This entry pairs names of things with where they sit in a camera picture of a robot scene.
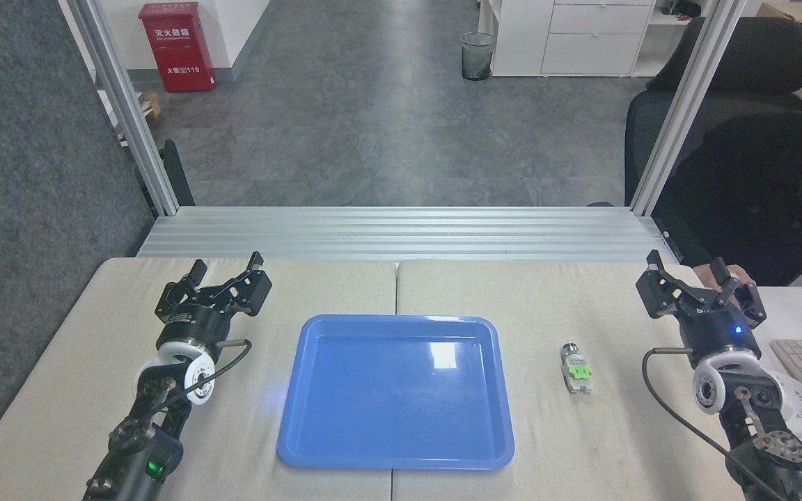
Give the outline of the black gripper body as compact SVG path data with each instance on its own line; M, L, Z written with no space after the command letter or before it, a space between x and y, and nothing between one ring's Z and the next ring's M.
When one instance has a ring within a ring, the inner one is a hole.
M691 364L727 350L749 350L758 356L754 324L738 308L679 312L677 321L684 347L691 350Z
M164 327L156 342L157 349L167 342L195 342L207 351L221 351L216 344L227 339L232 314L206 305L184 303L160 319Z

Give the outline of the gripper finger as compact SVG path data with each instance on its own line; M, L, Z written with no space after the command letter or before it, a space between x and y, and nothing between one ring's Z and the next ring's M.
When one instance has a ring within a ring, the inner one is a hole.
M272 282L262 269L263 264L261 254L254 251L243 272L222 285L201 288L196 303L220 314L258 316L272 288Z
M204 261L197 259L189 273L177 282L167 283L156 305L156 316L171 316L179 305L197 302L198 286L206 272L207 266Z
M768 316L755 283L742 279L731 267L726 265L722 257L717 257L710 264L710 271L719 289L711 301L713 307L737 305L751 328L759 326Z
M706 294L699 288L666 272L658 250L651 250L646 262L648 267L636 281L636 289L651 318L695 312L706 305Z

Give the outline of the person's hand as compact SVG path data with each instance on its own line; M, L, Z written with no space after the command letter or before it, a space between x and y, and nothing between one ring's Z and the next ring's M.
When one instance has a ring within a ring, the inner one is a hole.
M755 280L748 275L748 272L745 269L742 269L739 265L728 265L727 269L730 272L732 277L735 277L741 283L751 283L752 285L756 286L757 283ZM694 273L697 277L699 277L700 282L707 288L716 289L716 291L720 291L721 286L718 282L716 282L715 276L711 270L711 266L709 264L704 264L700 266L696 266L693 268Z

